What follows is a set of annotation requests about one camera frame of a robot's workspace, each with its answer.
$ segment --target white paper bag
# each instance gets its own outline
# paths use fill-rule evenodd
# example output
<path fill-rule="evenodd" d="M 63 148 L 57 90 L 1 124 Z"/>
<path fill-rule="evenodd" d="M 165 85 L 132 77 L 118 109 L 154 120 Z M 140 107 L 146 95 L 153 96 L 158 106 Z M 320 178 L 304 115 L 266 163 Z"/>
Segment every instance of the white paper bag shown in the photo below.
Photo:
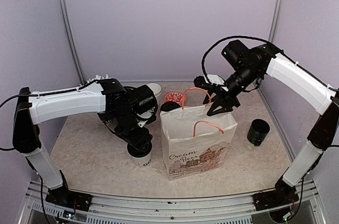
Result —
<path fill-rule="evenodd" d="M 230 113 L 208 117 L 209 107 L 160 113 L 163 159 L 170 180 L 221 166 L 238 124 Z"/>

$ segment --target marble-patterned surface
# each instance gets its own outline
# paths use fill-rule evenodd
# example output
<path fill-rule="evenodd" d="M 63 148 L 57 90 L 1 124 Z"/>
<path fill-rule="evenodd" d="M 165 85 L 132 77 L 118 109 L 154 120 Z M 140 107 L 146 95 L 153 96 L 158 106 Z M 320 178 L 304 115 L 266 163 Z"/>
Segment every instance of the marble-patterned surface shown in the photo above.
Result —
<path fill-rule="evenodd" d="M 160 83 L 163 95 L 184 91 L 192 83 Z M 187 105 L 202 102 L 204 93 L 190 91 Z M 112 135 L 96 114 L 69 117 L 51 157 L 71 189 L 146 198 L 195 198 L 245 193 L 274 187 L 290 164 L 270 116 L 256 91 L 239 95 L 241 106 L 232 112 L 237 131 L 222 168 L 174 181 L 166 176 L 162 160 L 160 121 L 148 125 L 153 138 L 152 163 L 137 167 L 126 143 Z M 266 120 L 271 131 L 260 147 L 248 142 L 251 121 Z"/>

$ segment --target metal frame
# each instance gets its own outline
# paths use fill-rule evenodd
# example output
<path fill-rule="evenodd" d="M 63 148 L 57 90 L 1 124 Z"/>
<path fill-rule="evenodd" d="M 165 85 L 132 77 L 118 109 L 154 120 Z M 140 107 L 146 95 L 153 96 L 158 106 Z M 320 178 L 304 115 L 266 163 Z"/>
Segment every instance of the metal frame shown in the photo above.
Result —
<path fill-rule="evenodd" d="M 84 72 L 83 72 L 83 69 L 81 67 L 79 56 L 78 56 L 78 53 L 77 53 L 76 47 L 75 47 L 74 37 L 73 37 L 73 34 L 72 34 L 72 30 L 71 30 L 70 22 L 69 22 L 69 18 L 68 18 L 68 13 L 67 13 L 66 0 L 59 0 L 59 5 L 60 5 L 60 9 L 61 9 L 61 15 L 62 15 L 62 18 L 63 18 L 66 36 L 67 36 L 67 40 L 68 40 L 68 45 L 69 45 L 69 48 L 70 48 L 70 53 L 72 55 L 72 60 L 73 60 L 74 66 L 75 66 L 76 74 L 78 76 L 79 82 L 82 85 L 84 85 L 85 84 Z"/>
<path fill-rule="evenodd" d="M 275 34 L 276 34 L 277 29 L 278 29 L 281 7 L 282 7 L 282 0 L 275 0 L 273 19 L 272 19 L 270 33 L 269 33 L 269 41 L 270 42 L 274 41 Z"/>
<path fill-rule="evenodd" d="M 32 181 L 22 204 L 22 216 L 18 224 L 27 224 L 32 210 L 42 212 L 40 198 L 40 183 Z M 301 184 L 297 186 L 300 194 Z M 46 197 L 47 188 L 43 187 L 43 196 Z M 215 223 L 251 223 L 251 216 L 257 213 L 252 195 L 257 192 L 236 194 L 229 196 L 215 196 L 209 198 L 193 199 L 147 199 L 126 196 L 111 196 L 91 193 L 92 205 L 89 212 L 77 211 L 84 220 L 73 220 L 75 223 L 185 223 L 215 224 Z M 323 213 L 319 196 L 314 182 L 304 183 L 303 202 L 312 200 L 316 220 L 323 224 Z M 45 202 L 48 215 L 57 216 L 57 213 L 72 209 L 63 208 Z"/>

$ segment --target black cup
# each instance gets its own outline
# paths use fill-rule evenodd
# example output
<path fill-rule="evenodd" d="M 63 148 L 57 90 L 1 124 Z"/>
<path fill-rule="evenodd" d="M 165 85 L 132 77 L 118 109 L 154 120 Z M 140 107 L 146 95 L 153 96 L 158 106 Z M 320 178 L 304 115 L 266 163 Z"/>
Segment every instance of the black cup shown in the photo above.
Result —
<path fill-rule="evenodd" d="M 259 146 L 264 141 L 269 132 L 270 126 L 266 121 L 255 119 L 249 128 L 247 139 L 255 146 Z"/>

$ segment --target bag handle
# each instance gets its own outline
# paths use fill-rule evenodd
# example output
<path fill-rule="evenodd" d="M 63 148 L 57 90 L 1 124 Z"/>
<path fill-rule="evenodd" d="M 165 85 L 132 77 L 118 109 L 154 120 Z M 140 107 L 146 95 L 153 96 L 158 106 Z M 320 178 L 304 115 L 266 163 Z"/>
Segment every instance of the bag handle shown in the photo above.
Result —
<path fill-rule="evenodd" d="M 190 91 L 190 90 L 201 90 L 203 92 L 205 92 L 209 99 L 210 99 L 210 102 L 207 103 L 205 106 L 207 106 L 208 104 L 210 104 L 212 102 L 212 99 L 211 99 L 211 95 L 209 95 L 209 93 L 205 90 L 205 89 L 201 89 L 201 88 L 198 88 L 198 87 L 191 87 L 191 88 L 188 88 L 185 92 L 184 92 L 184 96 L 182 96 L 182 100 L 181 100 L 181 107 L 182 109 L 184 109 L 184 105 L 185 105 L 185 97 L 186 97 L 186 92 L 187 91 Z"/>
<path fill-rule="evenodd" d="M 211 122 L 207 122 L 207 121 L 198 121 L 198 122 L 196 122 L 195 125 L 194 125 L 193 138 L 195 138 L 195 134 L 196 134 L 196 130 L 197 130 L 197 124 L 198 124 L 199 122 L 203 122 L 203 123 L 212 125 L 213 127 L 216 127 L 218 130 L 220 130 L 222 134 L 225 133 L 225 132 L 223 131 L 222 128 L 216 126 L 215 124 L 213 124 L 213 123 L 211 123 Z"/>

